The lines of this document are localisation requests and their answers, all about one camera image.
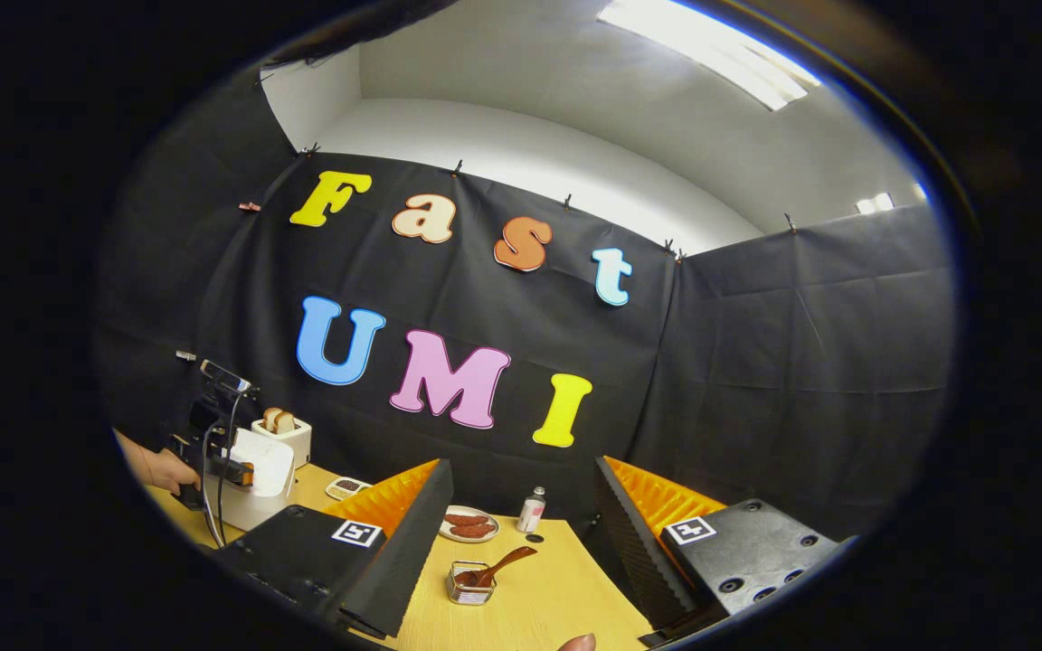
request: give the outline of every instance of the person's hand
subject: person's hand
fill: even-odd
[[[594,634],[582,634],[568,641],[563,646],[557,647],[557,651],[594,651],[597,648],[597,639]]]
[[[171,491],[171,495],[179,495],[179,485],[191,484],[199,490],[199,474],[191,469],[170,449],[158,450],[158,454],[150,454],[144,450],[152,470],[152,485]]]

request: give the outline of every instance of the finger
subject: finger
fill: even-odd
[[[557,648],[557,651],[594,651],[597,648],[597,639],[594,634],[582,634],[574,637]]]

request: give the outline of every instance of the pink letter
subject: pink letter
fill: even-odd
[[[428,407],[433,416],[445,412],[448,405],[461,395],[461,403],[449,412],[454,423],[467,428],[488,429],[493,426],[489,410],[493,405],[493,392],[501,371],[510,365],[510,355],[497,349],[481,347],[472,351],[468,359],[452,372],[449,366],[445,340],[429,330],[408,330],[405,334],[413,352],[404,370],[401,391],[394,393],[389,402],[404,411],[421,411],[421,384],[428,393]]]

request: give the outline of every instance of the white wall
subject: white wall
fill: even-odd
[[[359,47],[312,66],[303,61],[260,71],[264,94],[297,151],[359,102]]]
[[[296,149],[452,168],[529,190],[624,226],[687,255],[762,235],[694,182],[574,128],[488,106],[435,99],[361,99],[359,53],[297,62],[264,82]]]

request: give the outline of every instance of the white ceiling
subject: white ceiling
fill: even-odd
[[[552,120],[658,161],[765,233],[854,214],[915,178],[823,83],[770,112],[645,37],[596,22],[607,0],[458,0],[359,49],[364,98],[446,99]]]

